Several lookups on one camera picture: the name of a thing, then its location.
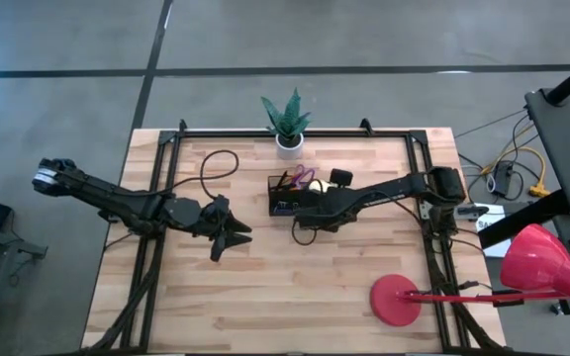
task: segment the pen holder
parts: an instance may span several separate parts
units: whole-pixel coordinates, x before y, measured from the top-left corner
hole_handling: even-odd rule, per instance
[[[267,177],[268,213],[271,217],[293,217],[297,209],[315,201],[317,195],[308,190],[277,190],[282,176]]]

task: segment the gray floor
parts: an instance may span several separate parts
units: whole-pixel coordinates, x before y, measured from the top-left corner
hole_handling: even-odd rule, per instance
[[[161,8],[161,0],[0,0],[0,70],[144,69]],[[570,0],[175,0],[158,67],[464,64],[570,64]],[[521,109],[525,92],[566,75],[163,77],[153,81],[142,126],[175,128],[185,119],[193,128],[264,127],[259,97],[283,105],[298,87],[314,127],[354,127],[366,117],[377,127],[461,133]],[[30,180],[46,156],[118,181],[142,83],[0,79],[0,202],[17,212],[20,235],[49,245],[46,260],[24,270],[6,295],[0,355],[79,346],[107,226],[82,203],[34,193]],[[457,146],[487,163],[515,123]],[[539,140],[531,146],[541,149]],[[533,156],[520,162],[539,171]],[[523,175],[528,186],[533,180]],[[558,188],[550,169],[546,186]],[[478,186],[473,196],[492,200]],[[495,282],[499,263],[489,265]],[[543,304],[501,316],[509,346],[570,355],[570,316],[555,317]]]

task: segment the green leaves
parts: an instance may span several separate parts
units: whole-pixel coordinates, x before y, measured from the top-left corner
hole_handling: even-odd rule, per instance
[[[273,134],[280,134],[285,139],[293,139],[297,134],[301,134],[310,123],[310,120],[307,118],[311,113],[299,116],[301,97],[298,95],[298,89],[294,89],[294,94],[289,99],[283,114],[276,109],[269,99],[261,97],[261,101],[273,126],[267,129]]]
[[[269,101],[269,99],[261,97],[261,101],[263,102],[263,106],[267,111],[267,115],[269,116],[269,121],[272,123],[273,126],[276,126],[276,121],[280,120],[281,113],[278,111],[278,109],[276,109],[274,104],[272,104],[272,102]]]

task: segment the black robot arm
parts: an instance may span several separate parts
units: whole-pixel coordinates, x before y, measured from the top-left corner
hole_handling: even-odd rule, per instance
[[[427,173],[350,189],[329,187],[320,193],[313,206],[297,210],[295,222],[302,229],[320,229],[336,232],[341,225],[357,221],[357,214],[365,208],[418,198],[429,202],[434,230],[450,229],[454,224],[453,209],[465,200],[461,178],[456,169],[434,167]]]
[[[251,232],[230,211],[230,201],[219,195],[206,207],[169,191],[131,191],[90,176],[70,159],[42,159],[32,181],[36,191],[53,196],[72,196],[100,209],[99,215],[120,218],[130,231],[148,235],[165,226],[205,235],[213,241],[211,260],[219,261],[228,247],[252,241],[237,232]]]

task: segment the white cable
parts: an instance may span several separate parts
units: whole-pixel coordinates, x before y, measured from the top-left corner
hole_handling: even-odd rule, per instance
[[[485,188],[490,193],[494,193],[494,191],[496,190],[496,181],[494,180],[494,176],[492,174],[487,175],[487,182],[485,182]]]

